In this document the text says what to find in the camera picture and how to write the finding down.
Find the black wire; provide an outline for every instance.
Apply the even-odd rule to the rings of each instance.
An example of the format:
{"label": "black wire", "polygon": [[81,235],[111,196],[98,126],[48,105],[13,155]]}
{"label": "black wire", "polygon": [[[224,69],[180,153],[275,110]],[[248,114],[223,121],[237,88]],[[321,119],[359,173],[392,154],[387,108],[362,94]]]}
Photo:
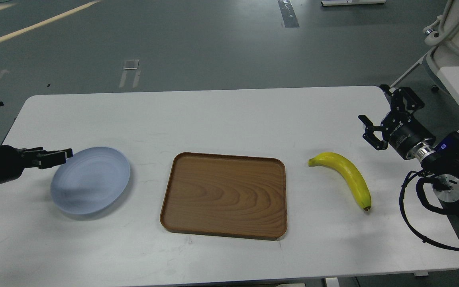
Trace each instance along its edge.
{"label": "black wire", "polygon": [[408,184],[416,177],[416,176],[423,176],[423,177],[426,177],[427,175],[427,172],[422,170],[422,171],[410,171],[406,177],[405,177],[405,180],[401,186],[401,191],[399,193],[399,211],[401,213],[401,217],[403,217],[403,220],[404,222],[406,223],[406,225],[408,226],[408,228],[410,229],[410,231],[412,231],[417,237],[419,237],[423,243],[428,243],[430,245],[433,245],[435,247],[439,247],[439,248],[442,248],[442,249],[448,249],[448,250],[453,250],[453,251],[459,251],[459,247],[454,247],[454,246],[449,246],[449,245],[445,245],[443,243],[440,243],[438,241],[435,241],[435,240],[432,240],[431,238],[428,238],[427,236],[425,236],[424,234],[422,234],[421,232],[417,231],[411,224],[410,222],[408,221],[408,218],[406,217],[406,213],[405,213],[405,206],[404,206],[404,202],[403,200],[405,199],[405,190],[406,190],[406,187],[408,186]]}
{"label": "black wire", "polygon": [[357,278],[357,276],[355,276],[355,280],[357,281],[357,286],[361,287],[361,283],[359,282],[359,278]]}

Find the table leg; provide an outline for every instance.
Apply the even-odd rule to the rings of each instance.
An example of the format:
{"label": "table leg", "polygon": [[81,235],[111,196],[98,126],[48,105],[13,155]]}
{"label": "table leg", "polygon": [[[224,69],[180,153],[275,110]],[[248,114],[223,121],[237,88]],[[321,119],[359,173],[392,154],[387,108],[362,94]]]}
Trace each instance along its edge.
{"label": "table leg", "polygon": [[337,281],[337,278],[332,277],[332,278],[325,278],[326,281],[326,287],[339,287],[339,281]]}
{"label": "table leg", "polygon": [[322,6],[383,4],[385,2],[386,0],[327,0],[327,1],[322,1]]}
{"label": "table leg", "polygon": [[417,272],[414,272],[414,276],[423,277],[423,276],[429,276],[429,274],[426,271],[417,271]]}

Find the cable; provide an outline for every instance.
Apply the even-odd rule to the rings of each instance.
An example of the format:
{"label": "cable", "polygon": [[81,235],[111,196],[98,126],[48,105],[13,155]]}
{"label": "cable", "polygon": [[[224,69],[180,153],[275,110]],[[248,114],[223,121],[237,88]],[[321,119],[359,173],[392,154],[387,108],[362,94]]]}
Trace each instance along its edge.
{"label": "cable", "polygon": [[427,171],[425,170],[421,170],[421,171],[410,171],[406,177],[405,177],[405,180],[401,186],[401,191],[399,193],[399,211],[401,213],[401,217],[403,217],[403,220],[404,222],[406,223],[406,225],[408,226],[408,228],[410,229],[410,231],[412,231],[417,237],[419,237],[423,243],[428,243],[430,245],[433,245],[435,247],[439,247],[439,248],[442,248],[442,249],[448,249],[448,250],[453,250],[453,251],[459,251],[459,247],[454,247],[454,246],[449,246],[449,245],[445,245],[443,243],[440,243],[440,242],[437,242],[435,240],[432,240],[431,238],[428,238],[427,236],[425,236],[424,234],[422,234],[421,232],[417,231],[411,224],[410,222],[408,221],[408,218],[406,217],[406,213],[405,213],[405,205],[404,205],[404,202],[403,200],[405,199],[405,190],[406,190],[406,187],[408,186],[408,184],[417,176],[422,176],[422,177],[426,177],[427,175]]}
{"label": "cable", "polygon": [[357,286],[358,286],[358,287],[361,287],[361,283],[359,282],[359,278],[357,278],[357,276],[355,276],[354,278],[355,278],[355,280],[357,281]]}

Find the wood grain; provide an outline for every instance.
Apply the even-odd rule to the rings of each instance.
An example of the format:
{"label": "wood grain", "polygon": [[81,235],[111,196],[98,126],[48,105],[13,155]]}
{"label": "wood grain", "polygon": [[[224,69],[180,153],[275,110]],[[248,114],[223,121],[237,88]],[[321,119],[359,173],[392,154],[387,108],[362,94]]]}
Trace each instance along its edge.
{"label": "wood grain", "polygon": [[176,156],[161,223],[169,231],[276,240],[286,232],[286,172],[273,158]]}

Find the gray floor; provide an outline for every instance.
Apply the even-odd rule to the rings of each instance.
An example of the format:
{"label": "gray floor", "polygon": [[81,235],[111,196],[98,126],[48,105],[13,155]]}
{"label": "gray floor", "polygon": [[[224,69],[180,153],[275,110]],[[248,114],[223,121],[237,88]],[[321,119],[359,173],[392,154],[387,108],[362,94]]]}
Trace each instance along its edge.
{"label": "gray floor", "polygon": [[[88,2],[12,0],[0,11],[0,37]],[[292,5],[300,28],[284,27],[275,0],[104,0],[1,42],[0,71],[9,73],[0,80],[0,140],[35,94],[390,84],[428,50],[421,29],[441,14],[445,0]],[[134,71],[120,87],[128,59],[140,60],[134,88]],[[459,109],[450,96],[432,93],[431,84],[422,68],[403,82],[426,102],[419,121],[441,138],[459,128]],[[457,220],[454,226],[459,232]],[[452,287],[459,286],[459,270],[359,282]],[[357,281],[343,278],[341,285]]]}

